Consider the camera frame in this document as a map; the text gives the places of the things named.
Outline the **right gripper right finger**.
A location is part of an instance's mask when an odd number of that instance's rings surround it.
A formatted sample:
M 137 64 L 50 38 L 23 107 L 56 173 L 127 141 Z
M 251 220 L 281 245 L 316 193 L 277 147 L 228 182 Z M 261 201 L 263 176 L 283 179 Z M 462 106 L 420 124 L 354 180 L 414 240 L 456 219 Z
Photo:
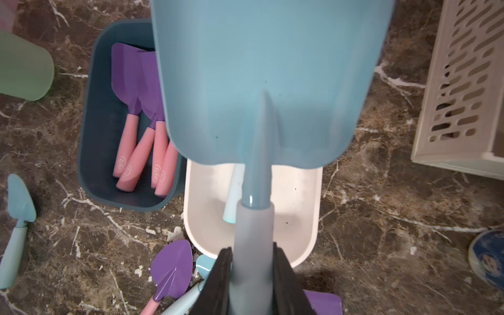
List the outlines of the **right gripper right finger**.
M 273 314 L 316 314 L 283 249 L 273 245 Z

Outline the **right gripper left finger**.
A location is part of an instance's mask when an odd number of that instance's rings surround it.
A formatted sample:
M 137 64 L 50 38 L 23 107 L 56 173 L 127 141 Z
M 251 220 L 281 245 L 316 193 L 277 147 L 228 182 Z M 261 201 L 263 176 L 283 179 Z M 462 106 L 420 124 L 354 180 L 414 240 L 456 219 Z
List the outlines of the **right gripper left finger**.
M 204 282 L 196 287 L 199 295 L 189 314 L 228 314 L 232 249 L 221 249 L 213 259 L 201 255 L 196 260 L 196 270 Z

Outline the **blue pointed shovel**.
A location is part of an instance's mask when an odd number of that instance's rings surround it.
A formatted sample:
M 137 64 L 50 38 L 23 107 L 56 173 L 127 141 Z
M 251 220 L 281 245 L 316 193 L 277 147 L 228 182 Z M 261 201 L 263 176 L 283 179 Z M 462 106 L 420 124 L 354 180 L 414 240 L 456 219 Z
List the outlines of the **blue pointed shovel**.
M 236 223 L 236 209 L 242 196 L 244 172 L 244 164 L 234 166 L 223 213 L 223 220 L 230 224 Z
M 203 279 L 198 284 L 195 284 L 181 298 L 177 299 L 171 306 L 162 312 L 161 315 L 184 315 L 193 306 L 200 296 L 200 292 L 206 284 L 206 278 L 209 276 L 216 259 L 201 255 L 196 260 L 196 270 Z

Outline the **purple pointed shovel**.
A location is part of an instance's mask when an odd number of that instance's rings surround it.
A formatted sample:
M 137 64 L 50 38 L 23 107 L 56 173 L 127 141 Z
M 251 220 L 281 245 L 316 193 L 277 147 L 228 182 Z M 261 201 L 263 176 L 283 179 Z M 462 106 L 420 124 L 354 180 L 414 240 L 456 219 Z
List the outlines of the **purple pointed shovel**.
M 177 170 L 178 154 L 179 153 L 175 148 L 173 141 L 170 141 L 165 152 L 165 157 L 161 166 L 161 173 L 157 183 L 158 185 L 155 190 L 155 195 L 160 198 L 168 197 L 173 189 L 175 173 Z
M 166 245 L 152 262 L 150 273 L 157 288 L 140 315 L 154 314 L 168 295 L 175 299 L 182 297 L 190 284 L 192 264 L 192 249 L 188 240 Z

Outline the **purple square shovel pink handle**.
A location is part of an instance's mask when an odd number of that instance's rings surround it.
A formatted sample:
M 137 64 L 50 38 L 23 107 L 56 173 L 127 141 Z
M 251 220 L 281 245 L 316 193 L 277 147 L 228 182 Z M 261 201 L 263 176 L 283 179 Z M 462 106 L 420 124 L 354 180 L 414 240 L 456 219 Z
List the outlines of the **purple square shovel pink handle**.
M 139 53 L 142 50 L 124 43 L 112 46 L 112 90 L 116 97 L 127 105 L 128 114 L 119 142 L 113 176 L 121 177 L 136 145 L 139 115 L 142 111 L 137 78 L 141 66 Z

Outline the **white storage box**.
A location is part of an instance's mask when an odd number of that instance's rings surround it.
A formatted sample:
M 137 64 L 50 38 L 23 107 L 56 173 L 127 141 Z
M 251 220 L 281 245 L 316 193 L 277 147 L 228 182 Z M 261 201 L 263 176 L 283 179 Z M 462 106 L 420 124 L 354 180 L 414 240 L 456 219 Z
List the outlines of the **white storage box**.
M 232 164 L 201 165 L 187 162 L 184 224 L 192 244 L 216 258 L 234 244 L 235 226 L 223 219 L 232 178 Z M 283 249 L 291 267 L 311 254 L 318 235 L 323 169 L 272 168 L 275 207 L 274 241 Z

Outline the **dark teal storage box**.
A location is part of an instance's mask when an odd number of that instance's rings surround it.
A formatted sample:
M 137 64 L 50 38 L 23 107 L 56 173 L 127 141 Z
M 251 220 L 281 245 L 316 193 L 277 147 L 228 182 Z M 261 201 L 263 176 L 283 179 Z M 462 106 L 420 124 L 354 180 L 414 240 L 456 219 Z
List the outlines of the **dark teal storage box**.
M 150 160 L 133 192 L 117 189 L 118 180 L 113 176 L 113 168 L 127 120 L 127 106 L 112 90 L 112 46 L 119 42 L 153 51 L 151 20 L 116 21 L 94 43 L 83 106 L 77 174 L 81 186 L 94 200 L 138 212 L 157 211 L 185 191 L 187 160 L 178 157 L 174 183 L 165 198 L 157 197 L 150 186 Z

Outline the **purple square shovel middle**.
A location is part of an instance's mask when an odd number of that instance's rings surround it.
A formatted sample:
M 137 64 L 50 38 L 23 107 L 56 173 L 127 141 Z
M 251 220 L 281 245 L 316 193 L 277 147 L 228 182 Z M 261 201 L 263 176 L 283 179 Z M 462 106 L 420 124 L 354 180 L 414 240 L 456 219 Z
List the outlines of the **purple square shovel middle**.
M 305 295 L 317 315 L 343 315 L 342 300 L 331 293 L 304 290 Z

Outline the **blue lid pencil tube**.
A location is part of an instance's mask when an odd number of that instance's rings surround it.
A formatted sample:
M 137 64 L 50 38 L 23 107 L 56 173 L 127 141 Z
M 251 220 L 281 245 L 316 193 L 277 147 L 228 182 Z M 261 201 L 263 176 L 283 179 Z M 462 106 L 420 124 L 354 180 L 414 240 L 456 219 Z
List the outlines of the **blue lid pencil tube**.
M 503 291 L 503 230 L 479 234 L 470 244 L 468 260 L 472 271 L 484 282 Z

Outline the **white desk file organizer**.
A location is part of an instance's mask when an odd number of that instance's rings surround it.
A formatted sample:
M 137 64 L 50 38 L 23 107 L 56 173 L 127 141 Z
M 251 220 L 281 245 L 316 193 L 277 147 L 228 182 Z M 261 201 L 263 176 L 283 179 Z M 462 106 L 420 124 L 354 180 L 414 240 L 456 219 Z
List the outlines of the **white desk file organizer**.
M 411 159 L 503 179 L 503 2 L 445 1 Z

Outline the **green pen holder cup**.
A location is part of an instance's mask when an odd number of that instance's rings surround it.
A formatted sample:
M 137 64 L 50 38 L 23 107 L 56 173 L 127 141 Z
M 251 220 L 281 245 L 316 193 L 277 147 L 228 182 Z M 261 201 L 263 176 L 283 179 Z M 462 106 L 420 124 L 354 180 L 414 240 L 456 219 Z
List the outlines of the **green pen holder cup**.
M 55 77 L 51 54 L 15 34 L 1 31 L 1 93 L 27 101 L 44 97 Z

